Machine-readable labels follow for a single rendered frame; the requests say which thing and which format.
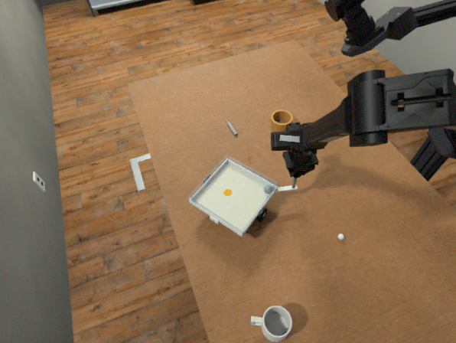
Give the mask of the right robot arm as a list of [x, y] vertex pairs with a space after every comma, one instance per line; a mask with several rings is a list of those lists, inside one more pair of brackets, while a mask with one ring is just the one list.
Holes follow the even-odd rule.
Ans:
[[[373, 16], [366, 13], [362, 7], [365, 0], [326, 0], [324, 2], [327, 13], [334, 21], [344, 21], [347, 36], [346, 44], [364, 46], [373, 40], [385, 28], [383, 24], [375, 24]], [[349, 38], [348, 38], [349, 37]]]

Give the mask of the white mug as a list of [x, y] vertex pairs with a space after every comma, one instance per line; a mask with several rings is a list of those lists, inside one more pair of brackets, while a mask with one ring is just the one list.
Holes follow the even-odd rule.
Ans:
[[[274, 305], [268, 308], [264, 315], [265, 318], [264, 316], [263, 318], [251, 316], [251, 325], [262, 326], [264, 336], [270, 341], [279, 342], [285, 339], [292, 328], [292, 318], [288, 311], [281, 306]], [[255, 322], [263, 322], [263, 324]], [[291, 327], [289, 328], [289, 326]], [[288, 333], [286, 334], [286, 332]], [[281, 335], [281, 337], [276, 337], [276, 335]]]

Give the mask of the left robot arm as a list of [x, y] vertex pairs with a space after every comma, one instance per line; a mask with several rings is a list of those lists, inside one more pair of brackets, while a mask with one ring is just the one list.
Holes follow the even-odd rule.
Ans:
[[293, 149], [316, 155], [330, 141], [344, 136], [349, 136], [350, 147], [375, 146], [388, 143], [387, 133], [445, 126], [456, 151], [453, 77], [451, 69], [395, 77], [386, 77], [384, 70], [359, 73], [347, 83], [347, 96], [340, 105], [314, 124], [288, 123], [286, 132], [271, 132], [271, 150], [288, 151], [290, 158]]

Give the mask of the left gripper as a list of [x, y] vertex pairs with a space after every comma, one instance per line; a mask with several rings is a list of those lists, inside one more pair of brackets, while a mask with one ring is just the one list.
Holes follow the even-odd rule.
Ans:
[[315, 165], [318, 165], [318, 157], [316, 155], [303, 155], [303, 153], [293, 149], [292, 158], [290, 158], [288, 151], [282, 153], [285, 160], [285, 166], [288, 169], [290, 177], [297, 171], [302, 171], [302, 175], [313, 171]]

